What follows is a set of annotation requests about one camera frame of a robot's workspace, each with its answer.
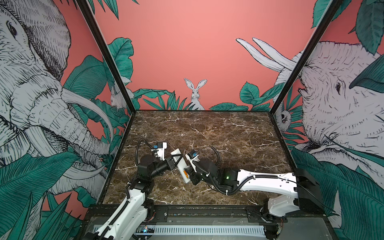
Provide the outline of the black mounting rail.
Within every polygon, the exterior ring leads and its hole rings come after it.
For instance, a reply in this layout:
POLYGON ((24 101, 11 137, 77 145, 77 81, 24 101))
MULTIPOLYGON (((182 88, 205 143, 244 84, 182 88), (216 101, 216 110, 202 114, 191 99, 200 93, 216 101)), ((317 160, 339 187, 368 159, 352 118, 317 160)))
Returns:
POLYGON ((263 207, 259 205, 155 205, 150 223, 165 223, 171 218, 241 218, 261 225, 288 222, 286 217, 263 215, 263 207))

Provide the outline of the black frame post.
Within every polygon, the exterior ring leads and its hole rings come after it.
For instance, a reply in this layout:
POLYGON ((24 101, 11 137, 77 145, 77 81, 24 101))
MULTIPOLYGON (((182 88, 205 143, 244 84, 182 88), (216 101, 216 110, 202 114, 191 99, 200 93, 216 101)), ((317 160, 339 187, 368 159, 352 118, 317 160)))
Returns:
POLYGON ((309 59, 309 57, 313 53, 316 45, 320 41, 321 37, 325 33, 330 22, 332 21, 333 17, 335 16, 336 12, 338 11, 338 9, 340 8, 340 6, 342 5, 343 2, 344 2, 343 0, 334 0, 334 1, 330 1, 330 3, 328 4, 324 14, 321 17, 321 20, 320 20, 318 26, 316 27, 313 35, 311 36, 308 44, 306 45, 306 48, 304 49, 301 57, 299 58, 298 63, 296 64, 296 66, 292 70, 292 73, 290 74, 287 82, 285 83, 285 85, 284 85, 281 93, 279 94, 276 102, 274 103, 273 107, 269 111, 270 115, 274 115, 276 113, 278 107, 280 106, 280 104, 284 100, 284 97, 286 96, 286 94, 288 93, 288 91, 291 89, 292 85, 294 84, 294 82, 298 78, 299 73, 304 68, 307 60, 309 59))
POLYGON ((77 0, 76 2, 82 12, 82 15, 85 21, 87 22, 88 27, 90 28, 90 31, 102 53, 103 58, 106 60, 107 66, 109 67, 112 73, 112 76, 123 95, 123 98, 125 100, 125 103, 127 104, 129 111, 134 115, 136 113, 135 107, 131 101, 131 98, 127 93, 127 89, 125 85, 123 84, 123 81, 118 71, 118 68, 116 66, 116 63, 111 55, 108 45, 105 42, 102 32, 98 27, 97 21, 94 18, 94 15, 90 9, 88 1, 77 0))

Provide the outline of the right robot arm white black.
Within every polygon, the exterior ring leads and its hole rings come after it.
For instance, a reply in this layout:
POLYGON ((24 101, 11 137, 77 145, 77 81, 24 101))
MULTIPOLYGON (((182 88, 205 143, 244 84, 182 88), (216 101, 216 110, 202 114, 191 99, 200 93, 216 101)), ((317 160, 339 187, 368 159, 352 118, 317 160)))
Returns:
POLYGON ((191 166, 182 171, 185 177, 194 185, 205 182, 225 196, 247 191, 278 194, 278 197, 266 200, 261 215, 284 217, 296 211, 315 215, 325 212, 320 184, 306 170, 267 174, 236 168, 219 169, 211 161, 194 159, 190 163, 191 166))

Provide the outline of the right black frame post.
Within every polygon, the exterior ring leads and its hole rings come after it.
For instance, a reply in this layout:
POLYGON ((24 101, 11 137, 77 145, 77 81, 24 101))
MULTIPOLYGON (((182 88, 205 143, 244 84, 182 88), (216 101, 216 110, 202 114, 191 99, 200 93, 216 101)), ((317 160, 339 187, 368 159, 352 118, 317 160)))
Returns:
POLYGON ((269 111, 270 115, 274 115, 276 113, 278 107, 280 106, 280 104, 284 100, 284 97, 286 96, 286 94, 288 93, 288 91, 291 89, 292 85, 294 84, 294 82, 298 78, 299 73, 304 68, 307 60, 309 59, 309 57, 313 53, 316 45, 320 41, 321 37, 325 33, 330 22, 332 21, 333 17, 335 16, 336 12, 338 11, 338 9, 340 8, 340 6, 342 5, 343 2, 344 2, 343 0, 334 0, 334 1, 330 1, 330 3, 328 4, 324 14, 321 17, 321 20, 320 20, 318 26, 316 27, 313 35, 311 36, 308 44, 306 45, 306 48, 304 49, 301 57, 299 58, 298 63, 296 64, 296 66, 292 70, 292 73, 290 74, 287 82, 285 83, 285 85, 284 85, 281 93, 279 94, 276 102, 274 103, 273 107, 269 111))

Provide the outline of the left black frame post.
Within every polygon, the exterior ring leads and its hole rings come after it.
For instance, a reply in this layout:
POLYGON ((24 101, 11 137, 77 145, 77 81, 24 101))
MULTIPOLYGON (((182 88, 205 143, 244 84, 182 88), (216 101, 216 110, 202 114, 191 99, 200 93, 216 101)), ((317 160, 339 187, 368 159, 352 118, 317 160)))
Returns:
POLYGON ((107 66, 109 67, 112 73, 112 76, 123 95, 123 98, 125 100, 125 103, 127 104, 129 111, 134 115, 136 113, 135 107, 131 101, 131 98, 127 93, 127 89, 125 85, 123 84, 123 81, 118 71, 118 68, 116 66, 116 63, 111 55, 108 45, 105 42, 102 32, 98 27, 97 21, 94 18, 94 15, 90 9, 88 1, 77 0, 76 2, 82 12, 82 15, 85 21, 87 22, 88 27, 90 28, 90 31, 102 53, 103 58, 106 60, 107 66))

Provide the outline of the white remote control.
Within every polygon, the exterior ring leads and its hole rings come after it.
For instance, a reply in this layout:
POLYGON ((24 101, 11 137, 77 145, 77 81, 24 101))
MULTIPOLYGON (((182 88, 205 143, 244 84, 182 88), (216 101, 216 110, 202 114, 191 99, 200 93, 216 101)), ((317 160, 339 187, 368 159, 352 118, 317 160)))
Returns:
MULTIPOLYGON (((172 151, 171 154, 182 154, 182 153, 181 153, 180 149, 176 149, 176 150, 172 151)), ((187 179, 186 176, 185 176, 185 174, 184 174, 184 171, 186 171, 186 168, 188 167, 188 165, 186 164, 186 162, 185 162, 185 160, 184 160, 184 157, 182 157, 182 159, 183 159, 183 161, 180 162, 180 163, 178 164, 177 169, 179 170, 179 172, 180 172, 180 174, 181 174, 181 176, 182 176, 184 182, 185 182, 186 184, 188 184, 188 183, 191 182, 190 176, 189 176, 189 178, 187 179)))

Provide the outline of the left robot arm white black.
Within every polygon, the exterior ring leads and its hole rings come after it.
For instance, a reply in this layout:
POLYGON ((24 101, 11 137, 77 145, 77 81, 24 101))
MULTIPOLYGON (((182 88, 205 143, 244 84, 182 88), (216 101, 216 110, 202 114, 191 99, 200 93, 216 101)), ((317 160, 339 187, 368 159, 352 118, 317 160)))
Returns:
POLYGON ((181 162, 183 155, 173 153, 163 160, 144 155, 137 164, 138 171, 126 187, 126 197, 112 216, 94 233, 86 233, 83 240, 128 240, 141 223, 155 215, 154 201, 148 196, 154 188, 154 178, 171 171, 181 162))

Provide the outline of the small circuit board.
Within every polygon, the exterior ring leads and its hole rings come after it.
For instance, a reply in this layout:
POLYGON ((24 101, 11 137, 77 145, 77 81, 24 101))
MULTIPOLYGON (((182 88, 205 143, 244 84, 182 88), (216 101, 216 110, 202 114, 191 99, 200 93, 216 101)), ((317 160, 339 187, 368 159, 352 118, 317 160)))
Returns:
POLYGON ((156 226, 154 225, 141 225, 137 228, 137 235, 151 235, 155 232, 156 226))

